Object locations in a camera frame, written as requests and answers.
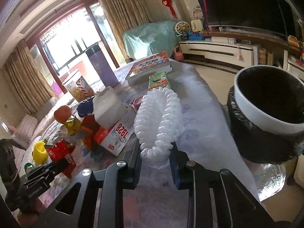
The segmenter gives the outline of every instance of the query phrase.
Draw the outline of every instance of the pink watering can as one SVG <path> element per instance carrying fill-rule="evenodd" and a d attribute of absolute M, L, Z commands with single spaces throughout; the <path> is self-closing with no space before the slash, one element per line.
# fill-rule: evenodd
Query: pink watering can
<path fill-rule="evenodd" d="M 173 59 L 178 62 L 184 60 L 184 55 L 181 52 L 181 47 L 179 45 L 175 46 L 175 48 L 174 48 Z"/>

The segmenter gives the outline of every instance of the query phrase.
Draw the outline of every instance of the drawer handle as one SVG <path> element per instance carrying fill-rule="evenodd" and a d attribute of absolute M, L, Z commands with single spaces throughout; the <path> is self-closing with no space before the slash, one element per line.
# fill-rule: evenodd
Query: drawer handle
<path fill-rule="evenodd" d="M 203 52 L 210 52 L 210 53 L 234 56 L 233 53 L 227 53 L 227 52 L 221 52 L 221 51 L 201 50 L 201 49 L 189 49 L 189 51 L 203 51 Z"/>

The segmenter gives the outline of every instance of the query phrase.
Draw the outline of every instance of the white tissue roll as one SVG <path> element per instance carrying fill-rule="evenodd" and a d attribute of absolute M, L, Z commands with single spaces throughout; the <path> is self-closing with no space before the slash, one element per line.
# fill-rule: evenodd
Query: white tissue roll
<path fill-rule="evenodd" d="M 112 87 L 96 93 L 93 108 L 95 121 L 105 129 L 111 128 L 127 113 L 127 108 Z"/>
<path fill-rule="evenodd" d="M 134 120 L 143 162 L 159 168 L 166 164 L 181 122 L 181 101 L 171 89 L 160 87 L 143 97 Z"/>

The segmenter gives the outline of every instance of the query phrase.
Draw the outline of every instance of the red hanging ornament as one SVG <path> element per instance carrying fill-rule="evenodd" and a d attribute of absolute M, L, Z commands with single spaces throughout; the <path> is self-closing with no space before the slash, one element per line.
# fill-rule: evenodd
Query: red hanging ornament
<path fill-rule="evenodd" d="M 176 13 L 174 11 L 174 8 L 172 7 L 172 1 L 171 0 L 162 0 L 163 5 L 168 7 L 170 9 L 170 12 L 174 19 L 177 19 Z"/>

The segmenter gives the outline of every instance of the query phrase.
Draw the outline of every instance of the yellow wrapper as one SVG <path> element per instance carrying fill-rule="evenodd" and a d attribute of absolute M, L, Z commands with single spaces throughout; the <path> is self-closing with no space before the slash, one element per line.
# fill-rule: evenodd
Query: yellow wrapper
<path fill-rule="evenodd" d="M 67 133 L 72 136 L 74 134 L 76 134 L 79 130 L 80 130 L 80 125 L 81 122 L 80 120 L 75 117 L 75 116 L 71 116 L 65 123 L 64 123 L 66 129 L 67 129 Z"/>

